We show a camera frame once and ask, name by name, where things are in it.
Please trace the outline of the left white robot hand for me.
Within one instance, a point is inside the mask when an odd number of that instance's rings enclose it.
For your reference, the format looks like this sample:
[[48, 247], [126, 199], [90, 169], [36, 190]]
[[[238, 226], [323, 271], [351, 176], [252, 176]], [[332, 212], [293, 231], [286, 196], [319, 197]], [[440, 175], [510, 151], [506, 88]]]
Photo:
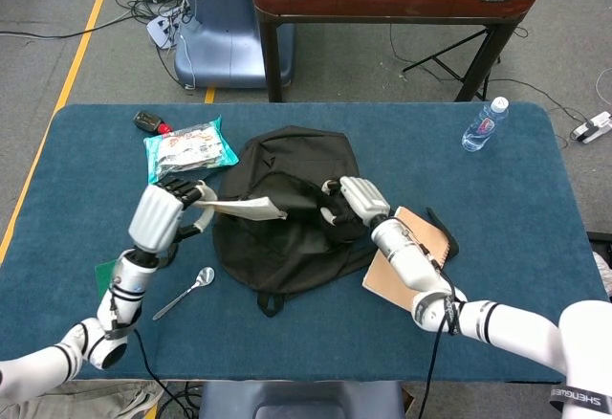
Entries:
[[188, 208], [216, 201], [216, 193], [203, 180], [188, 181], [166, 176], [146, 187], [128, 233], [137, 249], [159, 254], [175, 240]]

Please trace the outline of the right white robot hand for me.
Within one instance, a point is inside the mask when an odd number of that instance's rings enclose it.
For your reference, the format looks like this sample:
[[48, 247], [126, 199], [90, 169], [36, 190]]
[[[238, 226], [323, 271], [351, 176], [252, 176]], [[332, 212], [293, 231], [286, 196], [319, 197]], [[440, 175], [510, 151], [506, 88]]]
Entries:
[[327, 180], [321, 186], [327, 196], [339, 194], [348, 204], [350, 211], [367, 228], [389, 218], [391, 207], [379, 189], [369, 180], [361, 177], [342, 176]]

